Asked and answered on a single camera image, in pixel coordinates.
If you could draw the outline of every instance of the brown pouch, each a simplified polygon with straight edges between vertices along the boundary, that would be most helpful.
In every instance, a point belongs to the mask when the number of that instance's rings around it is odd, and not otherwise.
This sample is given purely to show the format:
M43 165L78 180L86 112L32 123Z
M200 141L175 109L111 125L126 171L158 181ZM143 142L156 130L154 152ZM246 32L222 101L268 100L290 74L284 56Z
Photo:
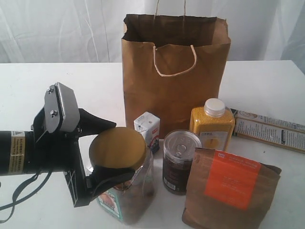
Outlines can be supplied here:
M231 44L226 21L128 14L124 23L127 127L148 111L161 119L160 138L189 129L191 110L218 97Z
M213 149L196 149L182 221L196 229L257 229L281 169Z

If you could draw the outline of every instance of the white carton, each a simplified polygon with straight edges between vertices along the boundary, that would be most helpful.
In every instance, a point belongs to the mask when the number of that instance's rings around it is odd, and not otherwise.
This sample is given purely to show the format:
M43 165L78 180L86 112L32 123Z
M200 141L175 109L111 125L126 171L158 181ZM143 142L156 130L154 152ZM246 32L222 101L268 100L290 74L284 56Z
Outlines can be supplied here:
M134 122L134 129L141 133L147 146L154 154L159 150L160 118L145 112Z

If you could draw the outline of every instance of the paper bag handle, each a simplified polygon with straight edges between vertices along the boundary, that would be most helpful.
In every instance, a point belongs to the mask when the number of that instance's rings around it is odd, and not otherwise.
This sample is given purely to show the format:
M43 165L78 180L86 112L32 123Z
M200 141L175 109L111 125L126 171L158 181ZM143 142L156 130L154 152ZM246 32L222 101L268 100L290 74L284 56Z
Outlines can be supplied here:
M194 48L193 45L191 45L191 49L192 49L192 52L193 52L193 55L194 55L194 64L192 65L192 67L190 67L189 69L186 69L183 72L179 72L179 73L175 73L175 74L171 74L171 75L166 75L166 74L162 74L157 67L157 63L156 63L156 50L157 50L157 48L156 48L156 46L154 46L153 47L153 64L154 64L154 67L157 70L157 73L162 77L173 77L173 76L182 75L182 74L185 74L185 73L188 73L189 71L191 71L197 64L197 54L196 54L196 51L195 51L195 48Z

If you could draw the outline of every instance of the yellow label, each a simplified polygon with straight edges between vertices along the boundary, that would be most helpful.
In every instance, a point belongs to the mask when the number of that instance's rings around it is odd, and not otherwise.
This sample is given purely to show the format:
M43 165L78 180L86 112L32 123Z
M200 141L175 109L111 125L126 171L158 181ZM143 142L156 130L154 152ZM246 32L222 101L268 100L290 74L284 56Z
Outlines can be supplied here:
M11 132L9 174L21 174L24 163L25 133L24 131Z

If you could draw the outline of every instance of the white curtain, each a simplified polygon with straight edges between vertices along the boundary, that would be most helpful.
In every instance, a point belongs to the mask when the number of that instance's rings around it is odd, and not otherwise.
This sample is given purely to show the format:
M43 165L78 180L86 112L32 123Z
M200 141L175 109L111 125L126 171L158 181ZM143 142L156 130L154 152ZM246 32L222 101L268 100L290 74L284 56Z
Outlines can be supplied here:
M0 62L120 62L127 13L157 0L0 0ZM183 14L160 0L158 14ZM305 72L305 0L186 0L186 15L227 19L229 60L293 60Z

